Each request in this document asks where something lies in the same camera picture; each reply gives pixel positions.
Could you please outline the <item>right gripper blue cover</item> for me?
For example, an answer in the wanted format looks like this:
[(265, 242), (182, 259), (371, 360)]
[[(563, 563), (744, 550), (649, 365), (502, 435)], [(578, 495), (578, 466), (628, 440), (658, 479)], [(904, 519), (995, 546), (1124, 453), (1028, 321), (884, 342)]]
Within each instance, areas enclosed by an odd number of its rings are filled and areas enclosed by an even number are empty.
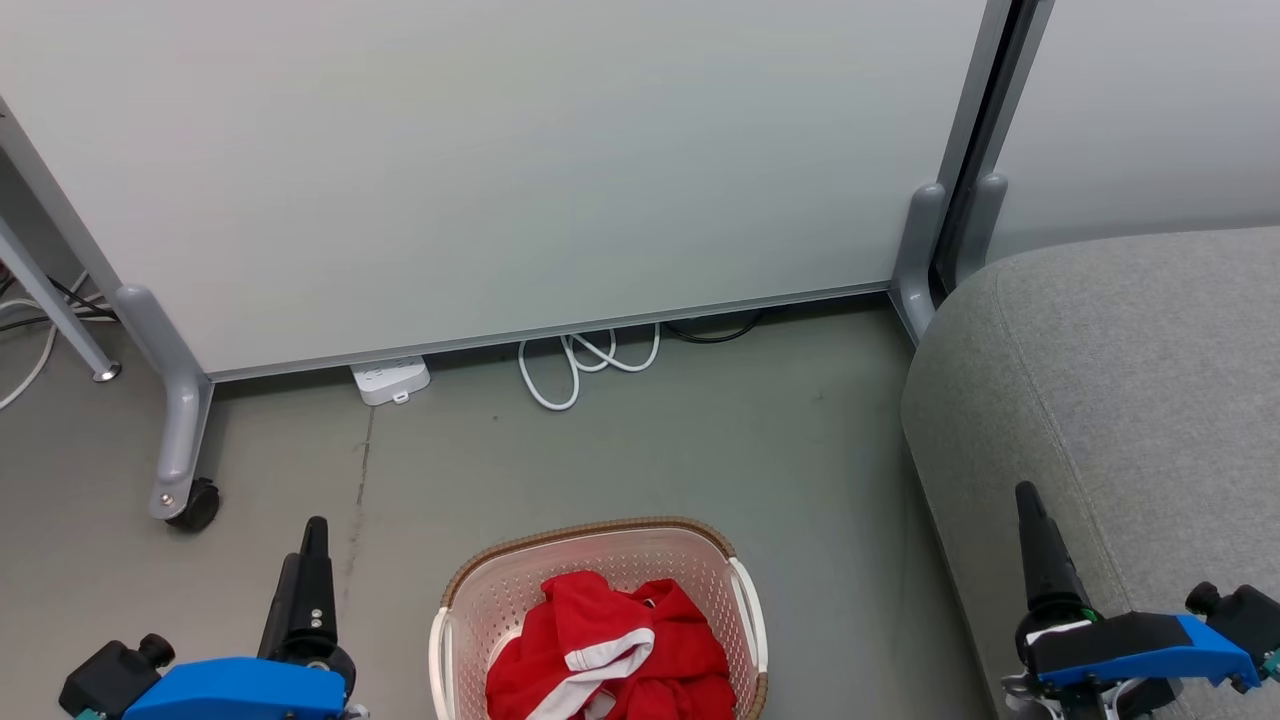
[(1263, 684), (1263, 601), (1189, 598), (1185, 614), (1097, 614), (1032, 482), (1015, 486), (1028, 615), (1024, 666), (1004, 678), (1006, 705), (1047, 719), (1140, 719), (1189, 680), (1245, 694)]

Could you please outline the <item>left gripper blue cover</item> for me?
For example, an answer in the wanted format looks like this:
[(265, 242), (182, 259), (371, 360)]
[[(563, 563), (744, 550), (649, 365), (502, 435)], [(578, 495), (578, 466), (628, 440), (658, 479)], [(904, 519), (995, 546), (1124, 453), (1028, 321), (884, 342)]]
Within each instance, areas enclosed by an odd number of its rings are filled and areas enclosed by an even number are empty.
[[(291, 630), (294, 589), (296, 653), (312, 657), (288, 662), (273, 657)], [(335, 648), (337, 643), (329, 525), (325, 518), (311, 516), (298, 555), (288, 553), (282, 564), (259, 644), (260, 659), (232, 656), (177, 664), (122, 716), (340, 719), (355, 691), (357, 671), (351, 656)]]

